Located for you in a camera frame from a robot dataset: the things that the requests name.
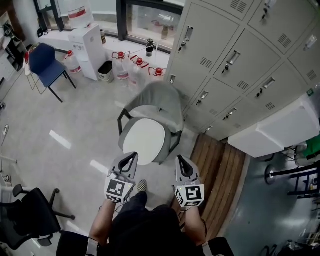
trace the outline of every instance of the black pants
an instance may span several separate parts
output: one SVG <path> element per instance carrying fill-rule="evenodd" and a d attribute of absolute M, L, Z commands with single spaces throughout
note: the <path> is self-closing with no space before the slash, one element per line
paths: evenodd
<path fill-rule="evenodd" d="M 148 200 L 147 193 L 144 191 L 139 192 L 122 207 L 120 214 L 127 211 L 147 211 L 146 209 L 147 200 Z"/>

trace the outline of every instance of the windowsill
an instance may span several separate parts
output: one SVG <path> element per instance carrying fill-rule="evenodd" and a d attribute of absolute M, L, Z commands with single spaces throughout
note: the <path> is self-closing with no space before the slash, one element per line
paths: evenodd
<path fill-rule="evenodd" d="M 56 49 L 68 51 L 72 49 L 68 35 L 71 31 L 50 31 L 47 35 L 43 35 L 38 39 L 40 43 L 53 46 Z M 112 58 L 113 52 L 131 52 L 138 55 L 148 62 L 150 67 L 166 69 L 168 66 L 170 54 L 159 51 L 153 51 L 152 57 L 146 57 L 145 46 L 130 41 L 119 41 L 117 38 L 106 36 L 106 43 L 103 48 L 106 50 L 108 58 Z"/>

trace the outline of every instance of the white locker cabinet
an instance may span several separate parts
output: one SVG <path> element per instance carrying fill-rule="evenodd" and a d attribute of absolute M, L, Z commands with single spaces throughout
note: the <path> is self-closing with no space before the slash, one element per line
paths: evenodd
<path fill-rule="evenodd" d="M 172 84 L 179 92 L 182 106 L 185 107 L 195 95 L 206 75 L 196 71 L 191 63 L 174 59 L 167 82 Z"/>
<path fill-rule="evenodd" d="M 232 126 L 226 125 L 220 120 L 216 120 L 210 125 L 206 126 L 202 132 L 205 132 L 205 134 L 216 139 L 217 141 L 221 141 L 236 133 L 236 129 Z"/>
<path fill-rule="evenodd" d="M 239 25 L 209 9 L 191 4 L 175 57 L 209 73 Z"/>
<path fill-rule="evenodd" d="M 271 114 L 295 101 L 303 93 L 299 78 L 284 63 L 247 97 Z"/>
<path fill-rule="evenodd" d="M 244 30 L 214 77 L 239 92 L 246 92 L 279 60 L 279 56 Z"/>
<path fill-rule="evenodd" d="M 238 91 L 212 78 L 196 98 L 193 106 L 215 117 L 239 97 Z"/>
<path fill-rule="evenodd" d="M 230 131 L 237 133 L 258 122 L 263 113 L 254 104 L 242 99 L 240 102 L 227 108 L 218 118 L 223 124 L 230 127 Z"/>
<path fill-rule="evenodd" d="M 289 58 L 311 86 L 320 81 L 320 23 Z"/>
<path fill-rule="evenodd" d="M 254 0 L 201 0 L 243 20 Z"/>
<path fill-rule="evenodd" d="M 249 26 L 285 54 L 316 15 L 316 10 L 308 0 L 278 0 L 272 8 L 265 6 L 263 0 L 250 20 Z"/>
<path fill-rule="evenodd" d="M 193 106 L 190 107 L 184 115 L 185 124 L 196 132 L 199 132 L 204 125 L 208 124 L 213 119 L 214 117 L 210 114 L 203 113 Z"/>

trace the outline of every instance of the gray tile floor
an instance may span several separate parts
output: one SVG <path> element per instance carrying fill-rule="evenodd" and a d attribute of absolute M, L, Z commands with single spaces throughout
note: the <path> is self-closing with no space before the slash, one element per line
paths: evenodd
<path fill-rule="evenodd" d="M 78 73 L 71 76 L 77 89 L 63 76 L 52 85 L 63 100 L 60 103 L 49 90 L 43 95 L 37 89 L 32 91 L 24 73 L 19 75 L 16 75 L 17 81 L 9 92 L 12 83 L 0 87 L 0 99 L 8 92 L 4 99 L 6 109 L 0 112 L 0 131 L 9 125 L 3 154 L 18 161 L 17 168 L 3 162 L 4 172 L 12 174 L 13 184 L 21 179 L 27 187 L 40 188 L 48 199 L 54 188 L 59 188 L 61 192 L 54 208 L 75 215 L 72 224 L 88 233 L 105 198 L 106 177 L 91 166 L 91 162 L 109 168 L 122 154 L 118 146 L 117 119 L 132 94 L 116 83 L 94 82 Z M 158 113 L 152 107 L 138 109 L 133 115 L 140 113 L 165 117 L 163 111 Z M 51 131 L 67 140 L 70 149 L 52 138 Z M 147 207 L 152 209 L 171 201 L 175 156 L 190 156 L 196 138 L 196 134 L 185 129 L 180 145 L 162 165 L 139 166 L 135 179 L 147 180 Z M 60 220 L 68 229 L 66 221 Z"/>
<path fill-rule="evenodd" d="M 287 195 L 294 191 L 295 179 L 286 175 L 277 177 L 273 185 L 265 183 L 264 172 L 269 164 L 278 171 L 296 167 L 287 160 L 280 154 L 268 163 L 252 158 L 237 209 L 225 233 L 235 256 L 258 256 L 265 246 L 297 241 L 305 230 L 315 227 L 312 199 Z"/>

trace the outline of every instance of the shoe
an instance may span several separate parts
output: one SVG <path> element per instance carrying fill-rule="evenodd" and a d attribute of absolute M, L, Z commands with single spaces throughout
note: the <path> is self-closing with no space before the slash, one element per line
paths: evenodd
<path fill-rule="evenodd" d="M 138 193 L 142 191 L 147 192 L 147 181 L 145 179 L 139 181 L 137 190 Z"/>

